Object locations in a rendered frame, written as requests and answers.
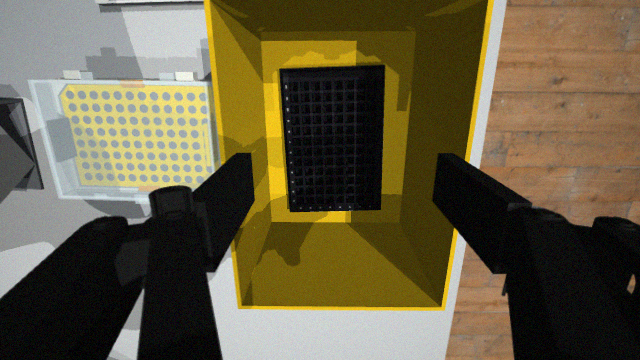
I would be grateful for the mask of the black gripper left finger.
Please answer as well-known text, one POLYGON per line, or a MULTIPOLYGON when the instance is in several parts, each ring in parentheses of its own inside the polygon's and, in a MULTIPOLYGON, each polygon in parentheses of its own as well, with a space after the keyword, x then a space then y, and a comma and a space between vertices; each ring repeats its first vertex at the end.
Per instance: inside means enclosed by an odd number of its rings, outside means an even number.
POLYGON ((107 360, 142 289, 137 360, 223 360, 207 273, 255 201, 251 153, 148 198, 145 222, 84 224, 0 298, 0 360, 107 360))

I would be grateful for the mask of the yellow waste bin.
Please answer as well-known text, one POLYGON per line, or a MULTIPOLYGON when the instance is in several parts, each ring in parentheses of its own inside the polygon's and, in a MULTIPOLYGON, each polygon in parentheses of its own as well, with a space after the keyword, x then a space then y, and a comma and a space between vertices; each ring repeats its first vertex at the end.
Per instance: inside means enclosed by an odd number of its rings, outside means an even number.
POLYGON ((204 0, 221 166, 252 157, 238 309, 445 311, 437 158, 470 161, 493 4, 204 0), (381 210, 290 212, 279 69, 361 65, 385 65, 381 210))

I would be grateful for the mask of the black assay plate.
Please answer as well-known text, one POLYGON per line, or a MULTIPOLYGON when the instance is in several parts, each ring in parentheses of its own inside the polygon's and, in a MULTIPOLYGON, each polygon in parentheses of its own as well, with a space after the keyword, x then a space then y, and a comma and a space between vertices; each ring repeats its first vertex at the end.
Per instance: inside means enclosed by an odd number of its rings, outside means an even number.
POLYGON ((290 212, 381 210, 385 65, 279 73, 290 212))

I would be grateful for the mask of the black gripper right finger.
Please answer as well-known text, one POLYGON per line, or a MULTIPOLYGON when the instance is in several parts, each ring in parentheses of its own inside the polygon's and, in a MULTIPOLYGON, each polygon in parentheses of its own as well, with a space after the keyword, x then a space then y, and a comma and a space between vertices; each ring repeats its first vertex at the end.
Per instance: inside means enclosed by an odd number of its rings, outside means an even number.
POLYGON ((432 201, 506 274, 514 360, 640 360, 639 224, 573 225, 454 153, 438 153, 432 201))

